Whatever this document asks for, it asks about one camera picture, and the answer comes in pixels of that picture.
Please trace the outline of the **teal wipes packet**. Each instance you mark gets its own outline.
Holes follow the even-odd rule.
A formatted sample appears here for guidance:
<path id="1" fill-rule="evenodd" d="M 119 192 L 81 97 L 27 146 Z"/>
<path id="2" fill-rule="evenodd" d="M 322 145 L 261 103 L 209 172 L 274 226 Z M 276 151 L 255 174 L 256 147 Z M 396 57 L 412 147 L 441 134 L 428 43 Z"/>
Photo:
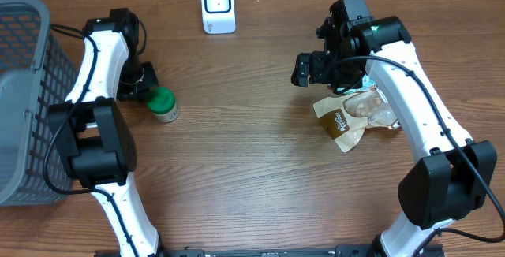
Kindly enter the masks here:
<path id="1" fill-rule="evenodd" d="M 370 91 L 376 88 L 376 83 L 370 78 L 369 75 L 365 74 L 357 85 L 354 87 L 356 91 Z"/>

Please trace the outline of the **green lid jar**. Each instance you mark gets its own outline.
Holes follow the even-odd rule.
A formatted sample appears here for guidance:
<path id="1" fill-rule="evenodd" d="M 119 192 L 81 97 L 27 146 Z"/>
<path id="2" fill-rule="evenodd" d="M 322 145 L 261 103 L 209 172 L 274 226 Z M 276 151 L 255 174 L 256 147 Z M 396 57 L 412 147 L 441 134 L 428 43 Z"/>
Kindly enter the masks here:
<path id="1" fill-rule="evenodd" d="M 165 87 L 151 90 L 147 106 L 153 115 L 164 123 L 175 121 L 180 114 L 180 107 L 173 92 Z"/>

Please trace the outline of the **beige plastic pouch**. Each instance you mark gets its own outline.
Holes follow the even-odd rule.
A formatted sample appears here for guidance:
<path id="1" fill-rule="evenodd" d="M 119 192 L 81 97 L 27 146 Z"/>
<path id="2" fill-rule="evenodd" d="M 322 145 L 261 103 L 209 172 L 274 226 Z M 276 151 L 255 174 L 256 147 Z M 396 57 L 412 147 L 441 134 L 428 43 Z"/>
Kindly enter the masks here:
<path id="1" fill-rule="evenodd" d="M 344 153 L 357 146 L 366 129 L 400 127 L 384 93 L 378 88 L 313 104 L 325 132 Z"/>

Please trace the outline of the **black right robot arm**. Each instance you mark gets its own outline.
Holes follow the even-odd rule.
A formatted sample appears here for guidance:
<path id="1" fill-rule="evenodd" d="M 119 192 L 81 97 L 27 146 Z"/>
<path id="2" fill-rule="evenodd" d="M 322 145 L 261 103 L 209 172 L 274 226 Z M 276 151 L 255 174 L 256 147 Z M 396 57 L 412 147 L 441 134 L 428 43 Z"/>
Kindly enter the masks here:
<path id="1" fill-rule="evenodd" d="M 313 106 L 327 134 L 349 151 L 366 129 L 402 128 L 414 160 L 398 185 L 395 222 L 371 244 L 340 244 L 335 255 L 443 255 L 432 239 L 494 200 L 496 149 L 474 141 L 445 107 L 397 17 L 376 19 L 365 0 L 338 0 L 316 35 L 324 49 L 299 54 L 291 81 L 332 89 Z"/>

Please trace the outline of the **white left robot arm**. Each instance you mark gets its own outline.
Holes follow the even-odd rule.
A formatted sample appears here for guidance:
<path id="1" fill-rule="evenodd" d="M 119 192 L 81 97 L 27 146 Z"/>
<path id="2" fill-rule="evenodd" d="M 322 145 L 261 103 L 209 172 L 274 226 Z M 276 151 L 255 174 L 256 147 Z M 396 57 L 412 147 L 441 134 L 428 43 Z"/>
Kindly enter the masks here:
<path id="1" fill-rule="evenodd" d="M 145 30 L 126 8 L 90 19 L 82 29 L 51 29 L 84 42 L 77 81 L 64 102 L 52 104 L 47 120 L 66 175 L 80 182 L 103 208 L 118 239 L 118 256 L 164 256 L 162 239 L 150 222 L 135 184 L 137 149 L 118 102 L 148 99 L 158 84 L 152 64 L 140 62 Z"/>

